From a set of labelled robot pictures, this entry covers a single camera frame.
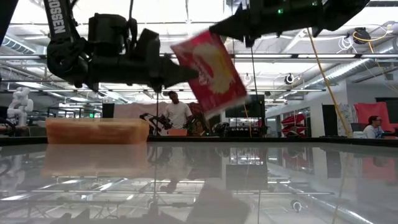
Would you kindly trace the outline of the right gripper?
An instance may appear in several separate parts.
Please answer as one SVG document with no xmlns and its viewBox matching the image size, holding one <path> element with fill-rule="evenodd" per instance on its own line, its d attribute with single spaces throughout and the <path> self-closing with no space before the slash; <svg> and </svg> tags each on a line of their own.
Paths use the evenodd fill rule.
<svg viewBox="0 0 398 224">
<path fill-rule="evenodd" d="M 209 27 L 212 34 L 244 40 L 252 47 L 262 35 L 311 28 L 320 32 L 320 0 L 248 0 L 232 16 Z"/>
</svg>

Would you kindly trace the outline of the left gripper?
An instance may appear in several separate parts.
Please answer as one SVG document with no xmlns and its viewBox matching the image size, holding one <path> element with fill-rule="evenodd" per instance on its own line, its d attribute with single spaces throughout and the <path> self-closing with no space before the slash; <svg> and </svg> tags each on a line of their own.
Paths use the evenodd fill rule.
<svg viewBox="0 0 398 224">
<path fill-rule="evenodd" d="M 114 44 L 93 45 L 92 59 L 88 63 L 85 84 L 99 91 L 100 83 L 124 83 L 147 85 L 156 92 L 162 86 L 169 88 L 198 78 L 198 71 L 177 65 L 170 57 L 160 57 L 159 35 L 144 29 L 136 45 L 128 45 L 125 54 L 120 53 L 124 41 Z"/>
</svg>

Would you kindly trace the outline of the red popcorn bag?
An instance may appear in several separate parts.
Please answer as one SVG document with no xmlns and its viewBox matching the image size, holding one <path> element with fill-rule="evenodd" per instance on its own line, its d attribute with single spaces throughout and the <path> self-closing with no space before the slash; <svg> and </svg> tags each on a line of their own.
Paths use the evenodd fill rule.
<svg viewBox="0 0 398 224">
<path fill-rule="evenodd" d="M 246 87 L 220 36 L 206 30 L 171 49 L 180 65 L 198 72 L 188 84 L 205 118 L 246 102 Z"/>
</svg>

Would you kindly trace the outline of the black stand pole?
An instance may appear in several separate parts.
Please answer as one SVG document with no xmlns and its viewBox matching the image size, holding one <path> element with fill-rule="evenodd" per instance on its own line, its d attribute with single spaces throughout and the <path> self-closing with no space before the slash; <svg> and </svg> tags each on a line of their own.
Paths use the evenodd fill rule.
<svg viewBox="0 0 398 224">
<path fill-rule="evenodd" d="M 156 93 L 156 117 L 158 117 L 158 116 L 159 116 L 159 93 Z M 155 130 L 154 130 L 155 136 L 158 136 L 158 135 L 159 135 L 159 132 L 158 132 L 158 123 L 159 123 L 159 121 L 158 121 L 158 119 L 156 118 L 156 119 L 155 119 Z"/>
</svg>

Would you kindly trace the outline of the person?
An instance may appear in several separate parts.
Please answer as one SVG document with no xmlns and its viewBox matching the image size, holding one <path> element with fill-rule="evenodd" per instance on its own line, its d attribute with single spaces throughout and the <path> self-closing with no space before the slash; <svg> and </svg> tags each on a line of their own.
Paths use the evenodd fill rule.
<svg viewBox="0 0 398 224">
<path fill-rule="evenodd" d="M 381 139 L 382 130 L 382 119 L 379 116 L 370 116 L 368 118 L 368 125 L 363 129 L 363 133 L 368 139 Z"/>
<path fill-rule="evenodd" d="M 182 129 L 191 120 L 192 112 L 186 103 L 179 100 L 175 91 L 169 91 L 168 96 L 172 102 L 166 106 L 164 116 L 170 120 L 173 128 Z"/>
</svg>

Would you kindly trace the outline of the red patterned cloth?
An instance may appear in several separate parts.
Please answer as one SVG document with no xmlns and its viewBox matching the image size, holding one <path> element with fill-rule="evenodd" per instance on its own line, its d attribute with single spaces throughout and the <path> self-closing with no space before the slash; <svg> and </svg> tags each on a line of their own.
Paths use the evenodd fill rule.
<svg viewBox="0 0 398 224">
<path fill-rule="evenodd" d="M 188 107 L 192 112 L 191 120 L 188 123 L 188 134 L 190 136 L 203 136 L 208 132 L 208 125 L 201 106 L 198 103 L 189 103 Z"/>
</svg>

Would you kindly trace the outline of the pink backdrop cloth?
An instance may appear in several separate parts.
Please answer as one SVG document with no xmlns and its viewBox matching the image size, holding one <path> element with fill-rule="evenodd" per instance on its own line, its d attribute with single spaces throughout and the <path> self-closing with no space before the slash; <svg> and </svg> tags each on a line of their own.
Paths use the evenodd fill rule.
<svg viewBox="0 0 398 224">
<path fill-rule="evenodd" d="M 167 105 L 168 103 L 159 103 L 159 115 L 165 111 Z M 144 113 L 156 115 L 156 103 L 131 103 L 115 105 L 114 107 L 114 118 L 139 118 Z"/>
</svg>

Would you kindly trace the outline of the black background equipment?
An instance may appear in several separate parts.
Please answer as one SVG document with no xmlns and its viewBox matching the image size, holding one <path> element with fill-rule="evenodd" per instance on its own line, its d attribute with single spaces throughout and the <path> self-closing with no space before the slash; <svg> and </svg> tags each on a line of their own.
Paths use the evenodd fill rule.
<svg viewBox="0 0 398 224">
<path fill-rule="evenodd" d="M 218 123 L 213 126 L 213 133 L 219 137 L 262 138 L 267 134 L 268 126 L 230 126 L 229 123 Z"/>
</svg>

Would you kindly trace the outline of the black speaker box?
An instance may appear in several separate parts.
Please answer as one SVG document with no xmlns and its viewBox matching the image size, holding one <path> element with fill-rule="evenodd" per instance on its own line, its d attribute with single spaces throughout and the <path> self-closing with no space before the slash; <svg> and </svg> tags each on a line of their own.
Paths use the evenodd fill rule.
<svg viewBox="0 0 398 224">
<path fill-rule="evenodd" d="M 102 118 L 114 118 L 114 103 L 102 104 Z"/>
</svg>

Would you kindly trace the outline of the black monitor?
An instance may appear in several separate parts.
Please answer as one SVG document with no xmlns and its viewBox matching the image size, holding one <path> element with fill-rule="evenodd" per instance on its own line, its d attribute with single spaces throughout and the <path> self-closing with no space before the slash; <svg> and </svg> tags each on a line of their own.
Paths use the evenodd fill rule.
<svg viewBox="0 0 398 224">
<path fill-rule="evenodd" d="M 260 118 L 264 115 L 264 95 L 249 95 L 245 105 L 225 111 L 227 118 Z"/>
</svg>

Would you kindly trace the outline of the red stacked objects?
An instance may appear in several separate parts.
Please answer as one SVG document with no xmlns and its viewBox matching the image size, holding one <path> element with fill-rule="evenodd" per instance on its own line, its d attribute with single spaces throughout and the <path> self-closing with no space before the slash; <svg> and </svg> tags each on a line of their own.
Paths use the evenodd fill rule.
<svg viewBox="0 0 398 224">
<path fill-rule="evenodd" d="M 296 127 L 296 132 L 303 135 L 306 130 L 306 125 L 304 124 L 305 116 L 303 114 L 296 114 L 289 116 L 281 121 L 282 133 L 287 135 L 292 127 Z"/>
</svg>

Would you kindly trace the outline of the black door panel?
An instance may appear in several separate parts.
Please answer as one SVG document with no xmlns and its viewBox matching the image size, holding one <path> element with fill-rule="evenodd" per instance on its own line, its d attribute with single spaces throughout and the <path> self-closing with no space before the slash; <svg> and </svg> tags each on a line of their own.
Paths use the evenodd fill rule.
<svg viewBox="0 0 398 224">
<path fill-rule="evenodd" d="M 334 105 L 322 105 L 325 136 L 337 136 L 337 114 Z"/>
</svg>

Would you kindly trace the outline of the white patterned hanging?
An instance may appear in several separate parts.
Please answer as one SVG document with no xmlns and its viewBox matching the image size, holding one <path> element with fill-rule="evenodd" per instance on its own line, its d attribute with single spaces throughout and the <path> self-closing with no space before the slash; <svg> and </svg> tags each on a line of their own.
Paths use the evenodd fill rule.
<svg viewBox="0 0 398 224">
<path fill-rule="evenodd" d="M 358 117 L 353 105 L 340 103 L 338 105 L 338 109 L 340 110 L 345 123 L 351 124 L 358 121 Z"/>
</svg>

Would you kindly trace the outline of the white humanoid figure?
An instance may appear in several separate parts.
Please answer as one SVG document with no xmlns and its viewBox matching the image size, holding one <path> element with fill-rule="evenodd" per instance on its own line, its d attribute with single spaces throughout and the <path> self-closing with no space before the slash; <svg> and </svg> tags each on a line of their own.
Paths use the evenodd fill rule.
<svg viewBox="0 0 398 224">
<path fill-rule="evenodd" d="M 7 109 L 7 118 L 17 121 L 17 126 L 27 126 L 27 114 L 34 109 L 34 102 L 29 98 L 30 89 L 19 87 L 12 94 L 12 102 Z"/>
</svg>

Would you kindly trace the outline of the black table frame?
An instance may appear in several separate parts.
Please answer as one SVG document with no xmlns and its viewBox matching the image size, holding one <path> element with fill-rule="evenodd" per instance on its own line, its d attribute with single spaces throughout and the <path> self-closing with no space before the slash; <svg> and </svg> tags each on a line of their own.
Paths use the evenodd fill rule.
<svg viewBox="0 0 398 224">
<path fill-rule="evenodd" d="M 361 139 L 361 138 L 218 138 L 218 137 L 176 137 L 149 136 L 147 142 L 270 142 L 270 143 L 333 143 L 364 146 L 398 147 L 398 139 Z M 47 137 L 13 137 L 0 138 L 0 146 L 25 144 L 47 144 Z"/>
</svg>

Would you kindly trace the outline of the silver ventilation duct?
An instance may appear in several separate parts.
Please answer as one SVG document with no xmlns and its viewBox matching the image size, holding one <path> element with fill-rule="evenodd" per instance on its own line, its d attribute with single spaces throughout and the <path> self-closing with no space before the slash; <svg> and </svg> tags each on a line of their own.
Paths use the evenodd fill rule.
<svg viewBox="0 0 398 224">
<path fill-rule="evenodd" d="M 353 58 L 354 60 L 350 63 L 340 63 L 324 72 L 329 84 L 363 72 L 367 68 L 373 68 L 383 60 L 398 60 L 398 37 L 378 45 L 374 53 L 369 50 L 365 53 L 355 54 Z"/>
<path fill-rule="evenodd" d="M 47 48 L 43 45 L 25 41 L 15 35 L 6 34 L 0 45 L 0 61 L 46 65 Z"/>
</svg>

